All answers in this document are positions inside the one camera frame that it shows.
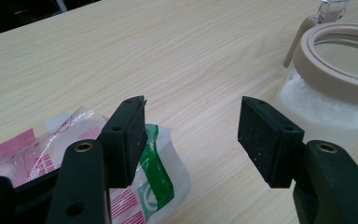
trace jar rim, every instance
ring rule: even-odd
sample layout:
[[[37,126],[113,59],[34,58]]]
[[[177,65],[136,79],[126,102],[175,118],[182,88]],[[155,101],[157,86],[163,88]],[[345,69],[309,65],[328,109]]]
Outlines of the jar rim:
[[[315,48],[316,42],[331,37],[358,42],[358,24],[329,22],[309,29],[294,52],[294,67],[314,89],[358,104],[358,76],[335,67],[323,59]]]

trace green label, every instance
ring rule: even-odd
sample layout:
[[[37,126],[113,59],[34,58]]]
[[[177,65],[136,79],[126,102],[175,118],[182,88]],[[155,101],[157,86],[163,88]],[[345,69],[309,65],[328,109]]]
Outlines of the green label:
[[[146,124],[146,133],[147,143],[140,163],[148,181],[138,188],[138,195],[145,212],[145,219],[148,220],[173,199],[174,191],[157,152],[158,126]]]

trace screw hole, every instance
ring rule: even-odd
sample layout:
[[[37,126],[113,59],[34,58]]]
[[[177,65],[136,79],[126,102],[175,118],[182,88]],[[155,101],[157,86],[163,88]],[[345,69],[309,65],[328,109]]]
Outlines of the screw hole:
[[[329,152],[329,153],[337,153],[338,152],[336,147],[328,145],[326,143],[318,144],[316,147],[324,152]]]
[[[68,217],[77,217],[84,211],[83,203],[74,203],[66,209],[66,215]]]
[[[93,148],[93,144],[92,143],[80,143],[79,145],[77,145],[75,147],[75,151],[76,152],[86,152],[89,151]]]

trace plastic jar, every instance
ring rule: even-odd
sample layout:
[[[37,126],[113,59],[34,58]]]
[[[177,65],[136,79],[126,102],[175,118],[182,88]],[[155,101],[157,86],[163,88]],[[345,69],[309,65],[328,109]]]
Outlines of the plastic jar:
[[[272,103],[301,127],[304,140],[348,147],[358,140],[358,24],[309,29]]]

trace light wood tabletop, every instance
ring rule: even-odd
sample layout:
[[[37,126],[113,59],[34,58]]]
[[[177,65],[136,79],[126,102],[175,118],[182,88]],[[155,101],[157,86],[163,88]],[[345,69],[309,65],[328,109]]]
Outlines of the light wood tabletop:
[[[85,105],[144,95],[172,128],[191,191],[164,223],[298,223],[237,141],[241,97],[271,102],[300,23],[320,1],[101,1],[0,34],[0,143]],[[358,22],[358,1],[342,21]],[[358,144],[347,148],[358,163]]]

